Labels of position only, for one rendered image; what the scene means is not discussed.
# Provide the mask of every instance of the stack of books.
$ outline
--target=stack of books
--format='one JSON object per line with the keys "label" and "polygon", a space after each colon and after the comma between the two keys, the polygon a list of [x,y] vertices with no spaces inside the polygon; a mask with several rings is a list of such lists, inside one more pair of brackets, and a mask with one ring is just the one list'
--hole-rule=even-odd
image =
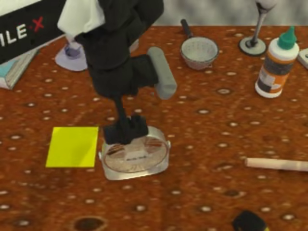
{"label": "stack of books", "polygon": [[0,88],[12,90],[37,53],[38,50],[34,49],[12,61],[1,64]]}

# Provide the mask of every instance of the green cap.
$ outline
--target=green cap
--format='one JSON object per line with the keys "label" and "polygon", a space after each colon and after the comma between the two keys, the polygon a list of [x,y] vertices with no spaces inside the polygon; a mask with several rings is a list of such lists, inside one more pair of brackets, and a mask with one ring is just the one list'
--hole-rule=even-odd
{"label": "green cap", "polygon": [[296,41],[297,37],[295,35],[295,28],[294,26],[291,26],[287,32],[280,35],[278,46],[284,50],[290,50],[295,45]]}

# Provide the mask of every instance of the white wall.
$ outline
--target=white wall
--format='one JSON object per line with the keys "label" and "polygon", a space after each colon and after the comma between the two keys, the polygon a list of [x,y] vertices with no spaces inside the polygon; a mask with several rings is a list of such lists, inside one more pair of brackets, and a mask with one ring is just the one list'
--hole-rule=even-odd
{"label": "white wall", "polygon": [[[0,0],[0,15],[37,1]],[[191,25],[255,25],[257,10],[254,0],[165,0],[164,15],[156,24],[179,25],[182,18]],[[308,0],[280,0],[265,24],[308,25]]]}

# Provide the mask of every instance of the speckled tabletop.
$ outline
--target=speckled tabletop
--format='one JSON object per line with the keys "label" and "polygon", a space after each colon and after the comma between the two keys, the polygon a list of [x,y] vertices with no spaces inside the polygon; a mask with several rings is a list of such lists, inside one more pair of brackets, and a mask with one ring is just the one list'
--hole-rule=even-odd
{"label": "speckled tabletop", "polygon": [[[269,43],[285,29],[264,27],[260,37]],[[302,48],[307,29],[296,29]],[[45,168],[53,127],[106,125],[116,115],[87,72],[55,64],[65,40],[42,49],[14,90],[0,90],[1,231],[231,231],[242,209],[271,230],[308,230],[308,174],[244,166],[246,157],[308,160],[308,71],[296,62],[282,96],[261,98],[254,82],[263,57],[237,47],[251,27],[192,30],[220,46],[213,67],[190,70],[182,29],[153,27],[136,53],[161,47],[178,92],[160,101],[142,89],[124,100],[171,141],[162,174],[107,181],[98,160],[94,169]]]}

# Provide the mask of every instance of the yellow square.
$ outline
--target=yellow square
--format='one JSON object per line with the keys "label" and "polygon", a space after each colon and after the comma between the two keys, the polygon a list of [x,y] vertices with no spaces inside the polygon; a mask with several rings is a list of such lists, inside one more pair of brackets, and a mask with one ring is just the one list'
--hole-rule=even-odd
{"label": "yellow square", "polygon": [[55,127],[46,167],[94,167],[98,127]]}

